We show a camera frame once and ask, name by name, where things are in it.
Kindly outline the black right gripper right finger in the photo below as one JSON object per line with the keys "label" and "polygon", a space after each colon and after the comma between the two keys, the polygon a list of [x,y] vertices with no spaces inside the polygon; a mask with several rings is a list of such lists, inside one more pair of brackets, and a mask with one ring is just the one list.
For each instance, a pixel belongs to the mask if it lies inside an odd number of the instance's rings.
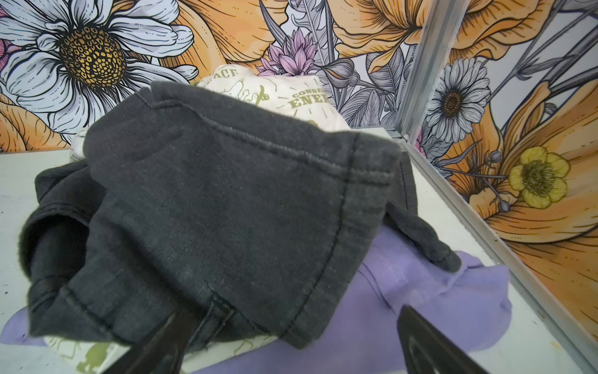
{"label": "black right gripper right finger", "polygon": [[409,374],[487,374],[413,307],[403,306],[396,327]]}

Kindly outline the purple cloth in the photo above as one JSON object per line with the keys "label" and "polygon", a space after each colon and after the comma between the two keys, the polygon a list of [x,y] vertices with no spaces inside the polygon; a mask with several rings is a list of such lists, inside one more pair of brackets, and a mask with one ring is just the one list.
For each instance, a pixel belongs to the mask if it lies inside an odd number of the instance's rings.
{"label": "purple cloth", "polygon": [[465,352],[492,347],[512,319],[509,270],[461,252],[440,270],[382,228],[322,337],[297,350],[261,336],[190,354],[185,373],[389,373],[405,369],[396,322],[409,305]]}

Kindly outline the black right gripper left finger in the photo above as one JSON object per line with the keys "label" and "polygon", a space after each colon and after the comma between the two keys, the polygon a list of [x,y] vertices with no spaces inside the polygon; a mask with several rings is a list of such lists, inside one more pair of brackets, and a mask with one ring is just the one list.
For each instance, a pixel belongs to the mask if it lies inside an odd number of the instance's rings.
{"label": "black right gripper left finger", "polygon": [[179,373],[196,322],[185,310],[173,313],[135,343],[105,374]]}

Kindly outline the aluminium right corner post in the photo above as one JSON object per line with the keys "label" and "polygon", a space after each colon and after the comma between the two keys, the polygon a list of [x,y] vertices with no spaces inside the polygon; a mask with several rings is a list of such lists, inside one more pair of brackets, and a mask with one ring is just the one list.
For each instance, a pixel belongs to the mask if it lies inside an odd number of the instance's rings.
{"label": "aluminium right corner post", "polygon": [[437,80],[448,61],[468,5],[467,0],[431,3],[395,126],[411,145],[416,143],[425,122]]}

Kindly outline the white green-printed cloth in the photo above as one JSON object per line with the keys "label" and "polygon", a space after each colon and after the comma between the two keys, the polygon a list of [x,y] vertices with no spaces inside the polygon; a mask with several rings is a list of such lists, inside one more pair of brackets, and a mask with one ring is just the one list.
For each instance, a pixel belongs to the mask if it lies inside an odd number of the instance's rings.
{"label": "white green-printed cloth", "polygon": [[[313,124],[326,132],[348,130],[349,126],[329,100],[320,79],[310,76],[258,76],[240,65],[222,65],[195,84],[214,93],[253,104],[261,109],[286,115]],[[182,373],[193,373],[238,355],[267,346],[275,337],[215,343],[188,354],[182,363]],[[77,373],[103,373],[127,352],[115,343],[80,342],[49,337],[45,344],[60,355]]]}

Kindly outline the dark grey cloth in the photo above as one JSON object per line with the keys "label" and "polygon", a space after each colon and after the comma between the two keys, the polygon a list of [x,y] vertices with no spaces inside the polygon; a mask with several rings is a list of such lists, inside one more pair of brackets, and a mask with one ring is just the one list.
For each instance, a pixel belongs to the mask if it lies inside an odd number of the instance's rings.
{"label": "dark grey cloth", "polygon": [[417,214],[408,155],[366,132],[156,83],[93,124],[83,152],[36,177],[20,236],[35,337],[130,345],[185,311],[192,350],[259,335],[304,348],[382,224],[461,266]]}

